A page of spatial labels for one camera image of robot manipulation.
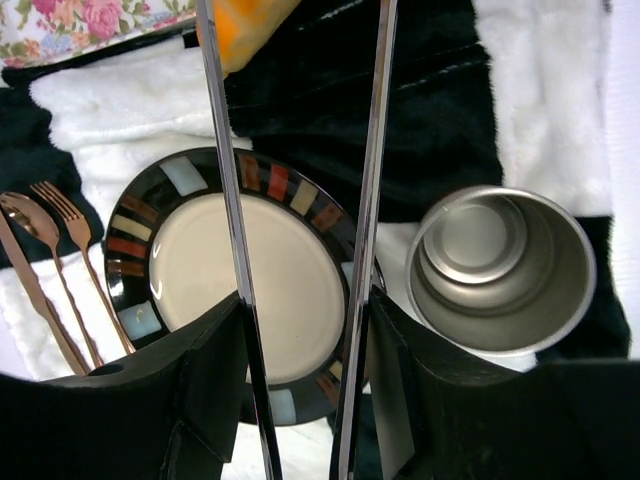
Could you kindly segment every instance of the floral fabric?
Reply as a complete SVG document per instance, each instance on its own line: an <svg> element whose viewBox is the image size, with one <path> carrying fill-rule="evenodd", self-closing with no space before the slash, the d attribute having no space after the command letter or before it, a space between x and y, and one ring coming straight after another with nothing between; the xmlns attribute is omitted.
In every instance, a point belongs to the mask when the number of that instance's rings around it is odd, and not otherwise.
<svg viewBox="0 0 640 480"><path fill-rule="evenodd" d="M0 0L0 62L59 62L195 17L195 0Z"/></svg>

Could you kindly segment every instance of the orange object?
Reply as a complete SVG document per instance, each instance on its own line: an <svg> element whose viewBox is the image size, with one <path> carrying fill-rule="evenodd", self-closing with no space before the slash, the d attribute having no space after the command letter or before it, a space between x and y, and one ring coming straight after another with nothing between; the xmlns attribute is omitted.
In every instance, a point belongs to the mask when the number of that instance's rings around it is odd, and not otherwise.
<svg viewBox="0 0 640 480"><path fill-rule="evenodd" d="M300 0L209 0L225 76L243 68L267 43ZM200 30L196 28L202 45Z"/></svg>

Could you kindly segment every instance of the plate center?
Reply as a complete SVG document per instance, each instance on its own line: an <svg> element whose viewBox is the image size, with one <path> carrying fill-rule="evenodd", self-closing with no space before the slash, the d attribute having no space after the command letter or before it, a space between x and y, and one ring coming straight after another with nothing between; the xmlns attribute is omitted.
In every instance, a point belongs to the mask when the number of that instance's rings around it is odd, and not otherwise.
<svg viewBox="0 0 640 480"><path fill-rule="evenodd" d="M321 241L299 219L248 195L242 209L267 379L292 382L319 368L338 344L342 282ZM149 273L156 306L172 331L237 289L222 194L193 199L167 218L153 242Z"/></svg>

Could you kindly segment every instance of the black and white blanket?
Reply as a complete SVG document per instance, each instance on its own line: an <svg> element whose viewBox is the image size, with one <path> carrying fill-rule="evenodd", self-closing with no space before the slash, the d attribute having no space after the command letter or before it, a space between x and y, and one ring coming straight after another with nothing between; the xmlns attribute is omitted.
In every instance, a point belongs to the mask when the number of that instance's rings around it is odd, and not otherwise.
<svg viewBox="0 0 640 480"><path fill-rule="evenodd" d="M308 175L354 217L378 13L376 0L303 0L226 81L236 145ZM469 185L550 198L578 218L596 252L596 295L582 323L537 358L503 360L514 369L553 358L628 355L630 328L609 258L612 198L601 101L608 13L602 0L400 2L377 237L389 296L414 316L402 272L417 222L446 193ZM91 222L90 257L101 269L105 223L133 177L165 155L214 145L215 138L193 36L92 60L3 71L0 191L27 192L42 180L60 186ZM82 345L48 250L25 235L20 241ZM61 253L103 358L120 357L68 237ZM29 374L39 380L69 374L3 251L0 268L0 315ZM327 478L326 422L279 435L287 478ZM225 478L260 478L259 452L257 432L243 426Z"/></svg>

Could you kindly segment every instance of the cup rim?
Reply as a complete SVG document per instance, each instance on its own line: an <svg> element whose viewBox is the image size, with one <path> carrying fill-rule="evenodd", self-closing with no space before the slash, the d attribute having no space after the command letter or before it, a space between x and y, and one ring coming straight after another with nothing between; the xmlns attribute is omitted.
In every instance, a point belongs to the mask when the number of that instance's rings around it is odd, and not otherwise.
<svg viewBox="0 0 640 480"><path fill-rule="evenodd" d="M518 197L524 198L528 200L536 201L547 208L553 210L555 213L560 215L565 222L572 227L574 233L577 235L580 243L582 245L582 250L584 252L586 267L587 267L587 282L585 285L585 294L584 299L580 302L580 305L574 311L573 315L570 319L568 319L561 328L556 330L553 334L547 336L546 338L539 340L538 342L532 343L531 345L527 345L525 347L512 349L512 350L504 350L504 351L495 351L495 350L482 350L477 348L468 347L457 342L455 339L450 336L445 335L440 332L434 325L432 325L426 316L422 313L420 307L418 306L418 302L416 301L413 288L412 288L412 270L413 265L415 263L416 252L419 247L419 244L422 242L422 238L424 237L425 232L433 225L433 223L438 218L436 212L441 210L444 206L455 206L459 205L463 202L467 202L469 200L473 200L476 198L491 196L491 195L502 195L507 197ZM420 227L415 234L415 237L411 243L407 256L405 258L405 288L407 290L407 295L409 297L409 303L413 310L416 313L416 316L419 322L429 328L431 331L437 333L441 337L445 338L449 342L454 345L466 350L469 353L473 353L475 355L489 355L493 357L515 357L522 356L531 353L537 353L541 350L551 347L555 345L560 340L565 338L569 333L573 331L573 329L580 323L583 319L584 315L587 313L587 310L591 306L591 302L593 300L593 295L596 289L597 283L597 264L595 259L595 253L593 251L593 246L591 245L591 241L587 236L586 232L580 225L580 223L576 220L576 218L571 215L566 209L557 204L556 202L550 200L547 197L544 197L540 194L531 192L529 190L512 188L512 187L499 187L495 185L478 185L472 187L466 187L459 190L456 190L441 200L439 200L435 205L433 205L425 214L420 223Z"/></svg>

